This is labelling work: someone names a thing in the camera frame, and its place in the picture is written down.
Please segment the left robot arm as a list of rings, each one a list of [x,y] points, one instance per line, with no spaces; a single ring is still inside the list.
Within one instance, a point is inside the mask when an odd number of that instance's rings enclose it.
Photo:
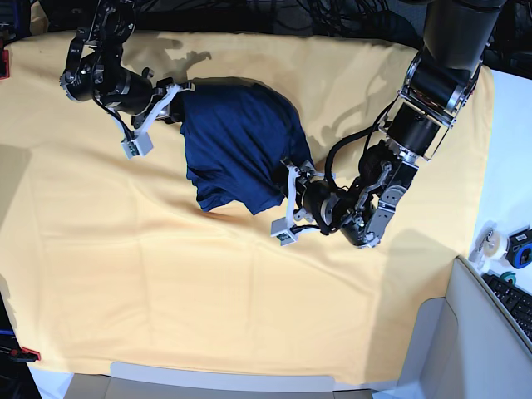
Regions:
[[[310,161],[282,161],[278,178],[288,200],[286,215],[271,223],[271,236],[281,245],[297,242],[306,232],[340,231],[359,249],[377,246],[408,191],[416,161],[440,130],[449,131],[473,93],[502,1],[430,1],[423,46],[412,59],[396,98],[372,126],[348,135],[328,152],[323,172]],[[336,154],[356,140],[385,139],[364,145],[359,175],[343,188],[333,177]]]

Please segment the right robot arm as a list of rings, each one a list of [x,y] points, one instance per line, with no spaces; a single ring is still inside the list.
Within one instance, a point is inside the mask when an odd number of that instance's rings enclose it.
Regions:
[[[133,131],[155,119],[181,123],[185,111],[180,94],[156,110],[175,84],[171,77],[153,82],[146,67],[136,73],[122,66],[123,45],[135,30],[138,1],[99,1],[76,30],[70,42],[60,86],[69,99],[93,101],[122,129],[127,139]]]

